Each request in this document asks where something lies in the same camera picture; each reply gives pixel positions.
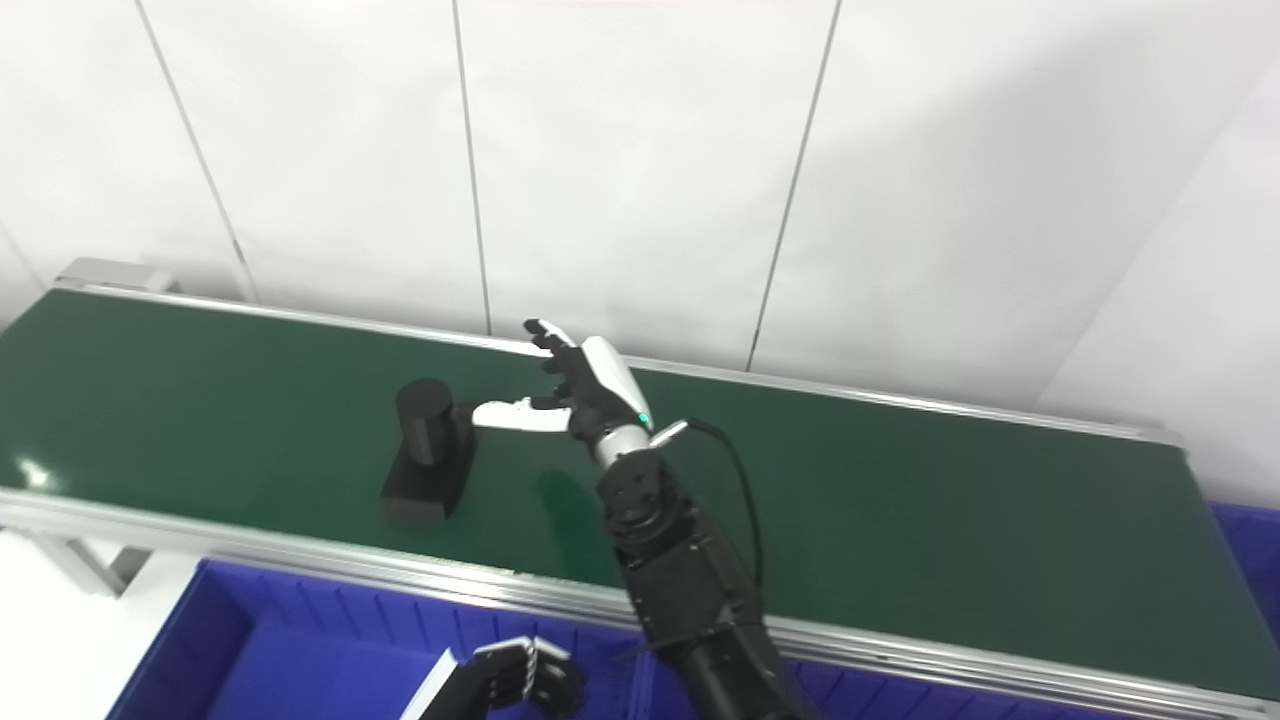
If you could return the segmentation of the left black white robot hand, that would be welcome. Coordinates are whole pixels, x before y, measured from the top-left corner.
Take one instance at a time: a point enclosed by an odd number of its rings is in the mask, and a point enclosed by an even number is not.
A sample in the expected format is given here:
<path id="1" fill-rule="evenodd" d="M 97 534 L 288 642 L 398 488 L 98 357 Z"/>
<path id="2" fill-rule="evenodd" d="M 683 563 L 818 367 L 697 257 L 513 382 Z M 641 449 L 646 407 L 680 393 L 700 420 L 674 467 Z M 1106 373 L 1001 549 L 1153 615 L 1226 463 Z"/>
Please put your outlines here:
<path id="1" fill-rule="evenodd" d="M 457 659 L 445 650 L 401 714 L 402 719 L 485 719 L 531 703 L 545 719 L 571 719 L 586 700 L 586 673 L 540 635 L 517 635 Z"/>

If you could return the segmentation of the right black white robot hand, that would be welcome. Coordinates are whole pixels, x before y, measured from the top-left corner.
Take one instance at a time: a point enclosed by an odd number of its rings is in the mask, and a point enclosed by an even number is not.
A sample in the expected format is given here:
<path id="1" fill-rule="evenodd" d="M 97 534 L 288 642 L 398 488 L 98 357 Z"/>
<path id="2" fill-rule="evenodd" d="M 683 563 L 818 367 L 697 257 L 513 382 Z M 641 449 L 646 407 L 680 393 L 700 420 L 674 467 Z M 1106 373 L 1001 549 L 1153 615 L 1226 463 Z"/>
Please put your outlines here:
<path id="1" fill-rule="evenodd" d="M 477 428 L 527 433 L 564 433 L 586 445 L 600 468 L 649 447 L 655 424 L 630 366 L 600 336 L 582 342 L 558 325 L 530 318 L 524 323 L 531 342 L 549 354 L 548 374 L 562 377 L 550 397 L 489 401 L 470 414 Z"/>

